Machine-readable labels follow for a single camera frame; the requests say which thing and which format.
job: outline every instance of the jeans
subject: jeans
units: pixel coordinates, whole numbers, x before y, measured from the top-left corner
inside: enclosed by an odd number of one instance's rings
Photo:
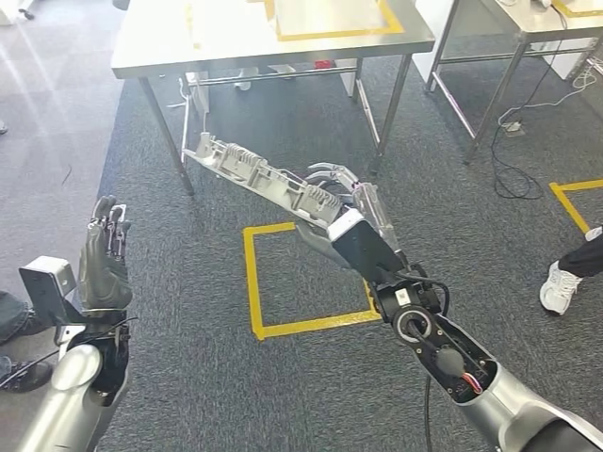
[[[8,341],[27,320],[29,307],[7,292],[0,291],[0,344]],[[0,355],[0,379],[11,373],[12,363],[8,356]]]
[[[559,270],[586,278],[603,271],[603,234],[559,259]]]

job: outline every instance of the gray carpet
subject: gray carpet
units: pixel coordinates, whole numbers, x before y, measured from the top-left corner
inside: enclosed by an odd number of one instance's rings
[[[397,67],[396,58],[365,64],[379,122]],[[522,63],[509,98],[525,99],[544,69]],[[495,63],[444,76],[474,119],[501,71]],[[178,99],[173,77],[153,84],[162,105]],[[566,92],[551,76],[542,98]],[[304,173],[326,160],[364,177],[373,152],[362,111],[337,76],[212,94],[211,132],[277,167]],[[167,112],[176,136],[181,114]],[[545,197],[497,198],[486,149],[463,166],[466,137],[412,68],[377,182],[408,255],[449,284],[451,318],[540,394],[603,428],[601,281],[585,282],[561,318],[537,301],[548,265],[583,240],[547,184],[600,178],[601,124],[580,96],[523,118],[528,135],[505,139],[500,152],[534,174]],[[292,218],[200,167],[189,172],[194,198],[184,194],[137,83],[127,82],[100,192],[126,202],[134,222],[131,311],[140,321],[133,328],[131,389],[100,450],[425,451],[424,376],[388,327],[257,341],[241,232]],[[256,248],[266,324],[365,309],[358,276],[294,233],[258,237]],[[436,451],[491,450],[438,389],[432,429]]]

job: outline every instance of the white sneaker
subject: white sneaker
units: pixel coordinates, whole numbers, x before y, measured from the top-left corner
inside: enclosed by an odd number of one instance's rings
[[[260,73],[257,68],[244,68],[242,69],[239,73],[239,77],[255,77]],[[242,91],[247,91],[251,87],[251,82],[237,82],[235,84],[235,88],[240,89]]]
[[[592,240],[595,240],[595,238],[598,237],[599,235],[603,234],[603,226],[598,226],[598,228],[591,229],[590,231],[587,231],[585,234],[585,238],[586,242],[590,242]]]
[[[295,68],[291,66],[289,64],[273,64],[272,66],[268,66],[269,68],[272,69],[272,71],[276,71],[277,73],[294,73]]]
[[[553,262],[548,271],[548,280],[540,287],[540,303],[547,311],[563,315],[582,280],[569,271],[559,270],[559,261]]]

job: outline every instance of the black pants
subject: black pants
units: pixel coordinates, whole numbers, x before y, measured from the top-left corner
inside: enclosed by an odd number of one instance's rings
[[[569,271],[578,278],[595,276],[603,271],[603,234],[561,257],[559,270]]]

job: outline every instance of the circular joint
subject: circular joint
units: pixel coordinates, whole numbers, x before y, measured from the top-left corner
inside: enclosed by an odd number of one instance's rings
[[[394,330],[404,342],[418,344],[418,339],[412,337],[408,332],[408,322],[411,320],[415,321],[419,332],[425,338],[429,337],[432,333],[432,323],[429,318],[424,313],[416,310],[409,310],[400,314],[398,319],[395,321]]]

